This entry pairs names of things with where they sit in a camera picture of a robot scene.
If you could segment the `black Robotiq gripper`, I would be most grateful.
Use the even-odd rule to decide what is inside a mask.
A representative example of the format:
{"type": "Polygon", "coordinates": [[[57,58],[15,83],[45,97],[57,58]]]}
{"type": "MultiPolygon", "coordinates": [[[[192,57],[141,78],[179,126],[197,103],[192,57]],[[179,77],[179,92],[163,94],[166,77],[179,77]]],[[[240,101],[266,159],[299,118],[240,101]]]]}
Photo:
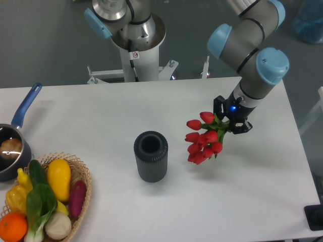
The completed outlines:
{"type": "Polygon", "coordinates": [[[247,121],[248,116],[257,107],[257,102],[247,96],[230,95],[227,99],[219,95],[213,100],[213,113],[219,120],[226,117],[230,120],[229,130],[233,134],[247,133],[252,124],[247,121]]]}

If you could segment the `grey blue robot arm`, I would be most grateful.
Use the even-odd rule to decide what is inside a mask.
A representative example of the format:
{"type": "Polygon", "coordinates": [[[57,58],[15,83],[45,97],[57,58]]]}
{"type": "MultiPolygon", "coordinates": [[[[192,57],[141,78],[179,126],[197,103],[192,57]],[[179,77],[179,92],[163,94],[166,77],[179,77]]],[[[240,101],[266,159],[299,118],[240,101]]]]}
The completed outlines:
{"type": "Polygon", "coordinates": [[[280,50],[259,45],[282,24],[285,8],[280,1],[228,1],[240,18],[234,27],[218,26],[207,42],[208,50],[230,66],[241,80],[225,99],[213,101],[213,111],[229,120],[228,130],[242,134],[252,129],[248,116],[278,84],[289,69],[289,60],[280,50]]]}

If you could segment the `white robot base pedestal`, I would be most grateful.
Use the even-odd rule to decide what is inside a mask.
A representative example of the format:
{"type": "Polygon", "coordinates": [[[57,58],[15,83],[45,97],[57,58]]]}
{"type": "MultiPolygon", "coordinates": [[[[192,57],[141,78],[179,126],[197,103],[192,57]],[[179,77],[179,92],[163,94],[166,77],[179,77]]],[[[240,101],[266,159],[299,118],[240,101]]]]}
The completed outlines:
{"type": "Polygon", "coordinates": [[[192,1],[92,1],[94,33],[119,50],[125,82],[209,77],[204,18],[192,1]]]}

